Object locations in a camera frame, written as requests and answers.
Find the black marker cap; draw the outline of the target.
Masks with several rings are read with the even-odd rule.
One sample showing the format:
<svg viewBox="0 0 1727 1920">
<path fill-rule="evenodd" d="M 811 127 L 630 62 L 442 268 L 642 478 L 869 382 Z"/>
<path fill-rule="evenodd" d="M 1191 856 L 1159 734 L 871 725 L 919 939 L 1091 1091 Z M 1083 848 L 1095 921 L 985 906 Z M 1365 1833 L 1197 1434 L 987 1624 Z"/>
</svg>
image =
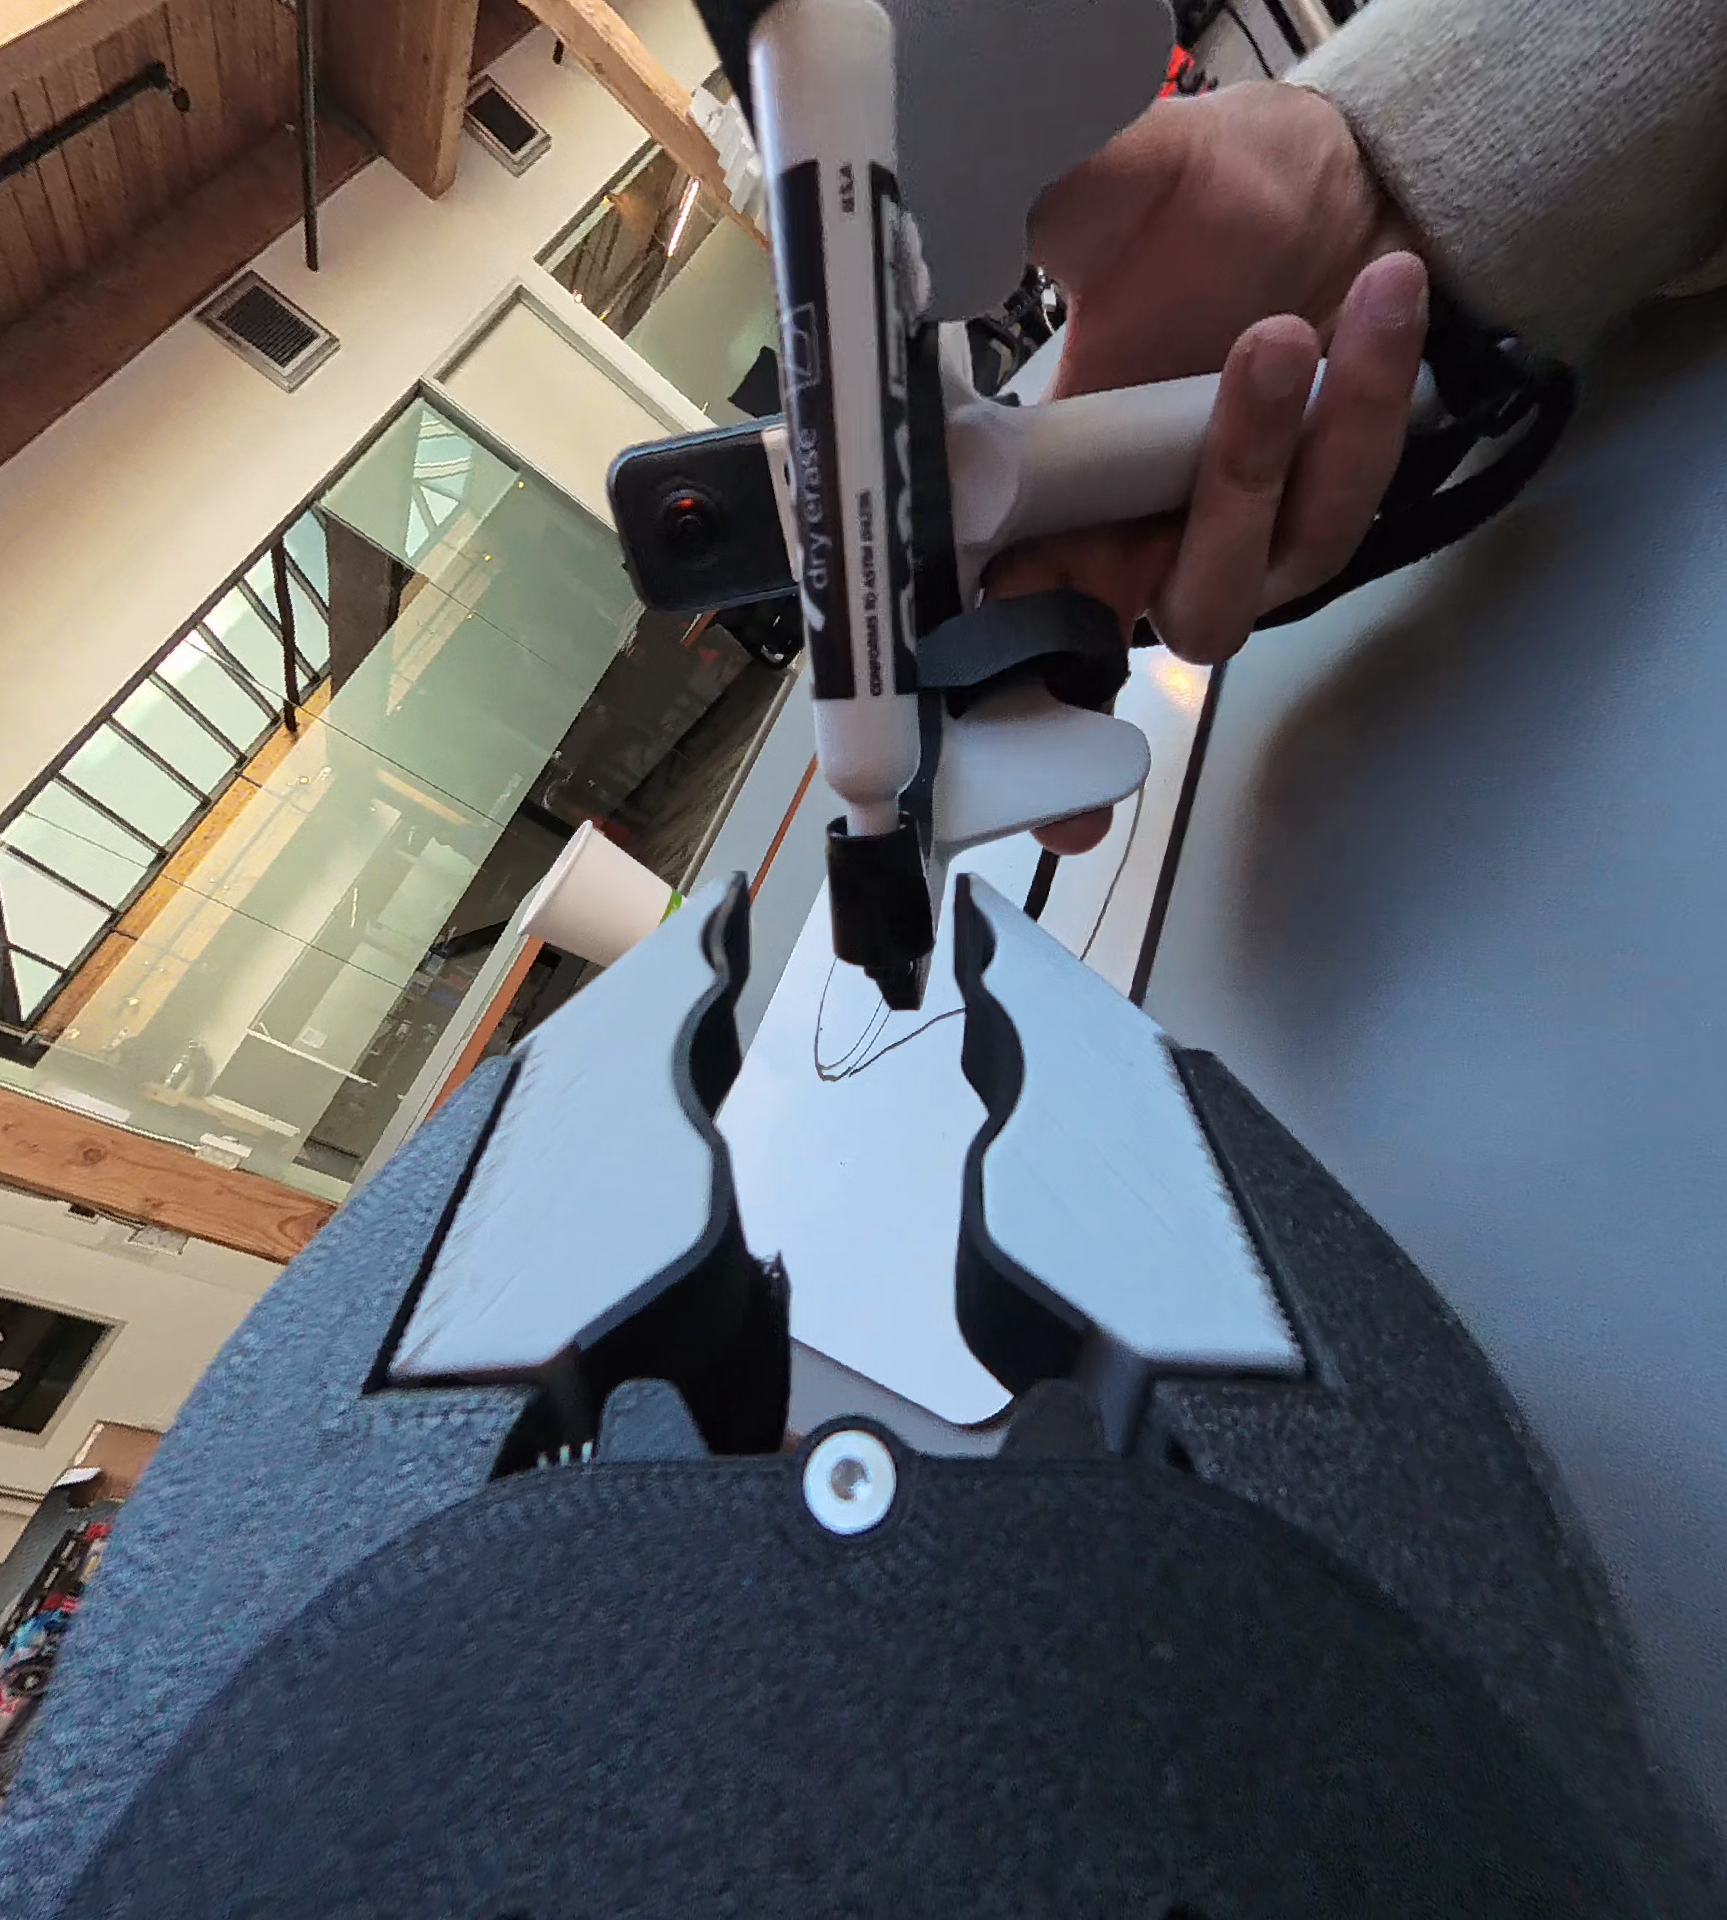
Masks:
<svg viewBox="0 0 1727 1920">
<path fill-rule="evenodd" d="M 827 826 L 827 908 L 833 955 L 863 971 L 891 1012 L 923 1003 L 935 913 L 923 835 L 907 814 L 889 831 Z"/>
</svg>

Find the toy car box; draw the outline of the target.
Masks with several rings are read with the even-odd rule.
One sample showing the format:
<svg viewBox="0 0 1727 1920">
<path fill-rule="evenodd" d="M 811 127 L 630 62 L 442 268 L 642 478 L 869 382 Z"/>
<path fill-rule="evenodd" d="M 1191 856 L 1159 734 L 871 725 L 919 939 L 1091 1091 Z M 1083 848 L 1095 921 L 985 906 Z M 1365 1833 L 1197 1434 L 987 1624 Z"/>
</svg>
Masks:
<svg viewBox="0 0 1727 1920">
<path fill-rule="evenodd" d="M 0 1793 L 56 1679 L 62 1646 L 110 1534 L 110 1514 L 70 1514 L 56 1544 L 0 1609 Z"/>
</svg>

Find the white air vent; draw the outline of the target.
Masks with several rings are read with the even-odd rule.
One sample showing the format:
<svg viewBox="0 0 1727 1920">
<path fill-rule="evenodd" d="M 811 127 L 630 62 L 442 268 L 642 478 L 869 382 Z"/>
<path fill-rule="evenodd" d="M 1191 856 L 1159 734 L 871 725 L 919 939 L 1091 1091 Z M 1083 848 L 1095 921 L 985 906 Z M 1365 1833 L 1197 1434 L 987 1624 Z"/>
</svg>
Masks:
<svg viewBox="0 0 1727 1920">
<path fill-rule="evenodd" d="M 552 150 L 550 132 L 488 74 L 468 92 L 464 126 L 514 177 Z"/>
<path fill-rule="evenodd" d="M 342 346 L 338 335 L 260 271 L 244 269 L 196 312 L 198 323 L 286 393 L 294 393 Z"/>
</svg>

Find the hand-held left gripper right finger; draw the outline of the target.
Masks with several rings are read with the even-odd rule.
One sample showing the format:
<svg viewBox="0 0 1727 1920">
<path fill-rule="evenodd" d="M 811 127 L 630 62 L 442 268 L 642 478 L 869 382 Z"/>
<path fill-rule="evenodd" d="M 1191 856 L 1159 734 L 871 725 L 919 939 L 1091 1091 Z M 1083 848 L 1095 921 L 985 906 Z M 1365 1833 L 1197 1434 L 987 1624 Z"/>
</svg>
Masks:
<svg viewBox="0 0 1727 1920">
<path fill-rule="evenodd" d="M 979 875 L 951 913 L 983 1109 L 955 1259 L 971 1355 L 1005 1388 L 1301 1380 L 1163 1027 Z"/>
</svg>

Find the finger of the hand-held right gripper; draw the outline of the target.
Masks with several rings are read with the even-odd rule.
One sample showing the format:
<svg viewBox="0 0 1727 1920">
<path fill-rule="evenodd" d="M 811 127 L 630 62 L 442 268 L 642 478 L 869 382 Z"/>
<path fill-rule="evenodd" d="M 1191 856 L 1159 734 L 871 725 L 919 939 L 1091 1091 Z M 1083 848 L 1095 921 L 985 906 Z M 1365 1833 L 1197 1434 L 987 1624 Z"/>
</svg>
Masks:
<svg viewBox="0 0 1727 1920">
<path fill-rule="evenodd" d="M 931 890 L 963 851 L 1131 798 L 1153 758 L 1145 734 L 1111 707 L 1051 691 L 1047 660 L 921 689 L 919 740 L 905 807 Z"/>
<path fill-rule="evenodd" d="M 1157 100 L 1173 11 L 1165 1 L 889 1 L 885 11 L 923 317 L 991 313 L 1019 285 L 1045 186 Z"/>
</svg>

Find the person's right hand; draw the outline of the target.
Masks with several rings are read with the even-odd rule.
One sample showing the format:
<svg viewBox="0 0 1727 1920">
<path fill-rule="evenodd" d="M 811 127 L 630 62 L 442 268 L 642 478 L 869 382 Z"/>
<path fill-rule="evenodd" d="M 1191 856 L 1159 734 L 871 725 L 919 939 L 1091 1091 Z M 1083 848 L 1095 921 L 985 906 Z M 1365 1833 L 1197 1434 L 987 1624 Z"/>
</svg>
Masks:
<svg viewBox="0 0 1727 1920">
<path fill-rule="evenodd" d="M 1067 299 L 1049 397 L 1205 372 L 1217 397 L 1187 511 L 1013 546 L 985 587 L 1075 590 L 1181 660 L 1231 660 L 1347 563 L 1399 468 L 1419 242 L 1343 115 L 1283 81 L 1153 103 L 1043 191 L 1029 234 Z"/>
</svg>

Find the person's right forearm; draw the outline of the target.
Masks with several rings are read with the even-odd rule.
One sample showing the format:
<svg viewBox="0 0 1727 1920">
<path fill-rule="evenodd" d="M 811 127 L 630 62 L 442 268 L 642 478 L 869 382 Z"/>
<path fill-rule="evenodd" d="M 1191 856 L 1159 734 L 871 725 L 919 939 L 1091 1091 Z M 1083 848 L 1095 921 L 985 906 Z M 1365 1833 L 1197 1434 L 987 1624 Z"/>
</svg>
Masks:
<svg viewBox="0 0 1727 1920">
<path fill-rule="evenodd" d="M 1379 1 L 1289 74 L 1475 321 L 1575 361 L 1727 287 L 1727 1 Z"/>
</svg>

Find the white paper cup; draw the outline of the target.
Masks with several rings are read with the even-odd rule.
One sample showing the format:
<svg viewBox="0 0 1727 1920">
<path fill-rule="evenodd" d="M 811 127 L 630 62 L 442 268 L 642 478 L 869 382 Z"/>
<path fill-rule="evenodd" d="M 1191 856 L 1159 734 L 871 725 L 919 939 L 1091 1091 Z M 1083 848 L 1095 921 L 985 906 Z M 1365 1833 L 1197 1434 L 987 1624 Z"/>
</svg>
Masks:
<svg viewBox="0 0 1727 1920">
<path fill-rule="evenodd" d="M 596 967 L 616 963 L 683 906 L 683 893 L 586 819 L 516 915 L 520 937 Z"/>
</svg>

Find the white whiteboard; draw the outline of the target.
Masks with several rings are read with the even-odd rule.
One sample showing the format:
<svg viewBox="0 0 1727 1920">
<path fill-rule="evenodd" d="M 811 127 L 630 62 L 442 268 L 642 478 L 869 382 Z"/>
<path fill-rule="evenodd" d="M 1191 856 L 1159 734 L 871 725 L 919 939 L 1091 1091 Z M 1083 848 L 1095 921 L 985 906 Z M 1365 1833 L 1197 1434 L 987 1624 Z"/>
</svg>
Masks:
<svg viewBox="0 0 1727 1920">
<path fill-rule="evenodd" d="M 1043 930 L 1129 993 L 1163 915 L 1173 829 L 1211 691 L 1211 668 L 1141 648 L 1115 712 L 1153 752 L 1101 844 L 1057 862 Z M 749 869 L 749 975 L 735 1005 L 741 1075 L 719 1125 L 745 1238 L 779 1256 L 789 1330 L 805 1348 L 949 1426 L 991 1420 L 1005 1388 L 955 1317 L 963 1160 L 983 1107 L 961 1075 L 951 935 L 919 1013 L 883 1012 L 833 967 L 825 828 L 833 794 L 811 768 L 809 693 L 781 707 L 709 877 Z"/>
</svg>

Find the white dry erase marker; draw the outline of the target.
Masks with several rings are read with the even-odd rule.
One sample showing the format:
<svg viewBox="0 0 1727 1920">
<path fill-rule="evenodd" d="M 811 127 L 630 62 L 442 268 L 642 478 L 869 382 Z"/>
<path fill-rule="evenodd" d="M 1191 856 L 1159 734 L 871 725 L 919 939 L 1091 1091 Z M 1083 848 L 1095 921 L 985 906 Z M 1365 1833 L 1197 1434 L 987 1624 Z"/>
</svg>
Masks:
<svg viewBox="0 0 1727 1920">
<path fill-rule="evenodd" d="M 929 301 L 897 147 L 895 27 L 875 1 L 753 20 L 787 468 L 817 748 L 849 862 L 913 858 L 921 764 L 909 342 Z"/>
</svg>

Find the wooden column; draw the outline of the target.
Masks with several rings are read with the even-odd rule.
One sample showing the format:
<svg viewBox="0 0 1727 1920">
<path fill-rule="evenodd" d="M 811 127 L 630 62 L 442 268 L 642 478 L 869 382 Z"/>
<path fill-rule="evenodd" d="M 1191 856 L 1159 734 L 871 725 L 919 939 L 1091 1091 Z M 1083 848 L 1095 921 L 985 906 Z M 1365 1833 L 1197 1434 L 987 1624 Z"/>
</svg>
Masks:
<svg viewBox="0 0 1727 1920">
<path fill-rule="evenodd" d="M 286 1264 L 338 1203 L 0 1085 L 0 1185 Z"/>
</svg>

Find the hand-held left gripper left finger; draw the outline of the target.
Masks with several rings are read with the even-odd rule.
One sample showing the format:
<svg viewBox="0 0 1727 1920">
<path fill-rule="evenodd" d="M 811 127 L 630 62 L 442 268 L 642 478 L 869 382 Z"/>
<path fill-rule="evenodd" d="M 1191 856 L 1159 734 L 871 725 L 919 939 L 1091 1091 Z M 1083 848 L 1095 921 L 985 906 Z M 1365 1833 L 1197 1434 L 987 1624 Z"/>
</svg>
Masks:
<svg viewBox="0 0 1727 1920">
<path fill-rule="evenodd" d="M 755 1290 L 717 1115 L 747 880 L 709 882 L 518 1049 L 388 1352 L 392 1385 L 723 1355 Z"/>
</svg>

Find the grey desk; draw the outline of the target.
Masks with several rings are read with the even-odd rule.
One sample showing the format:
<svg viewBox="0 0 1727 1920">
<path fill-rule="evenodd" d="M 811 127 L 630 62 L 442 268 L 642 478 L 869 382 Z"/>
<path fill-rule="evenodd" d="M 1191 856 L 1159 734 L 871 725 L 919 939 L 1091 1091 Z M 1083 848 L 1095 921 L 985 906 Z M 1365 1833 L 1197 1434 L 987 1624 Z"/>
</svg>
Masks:
<svg viewBox="0 0 1727 1920">
<path fill-rule="evenodd" d="M 1727 290 L 1513 507 L 1229 663 L 1147 1007 L 1449 1298 L 1727 1843 Z"/>
</svg>

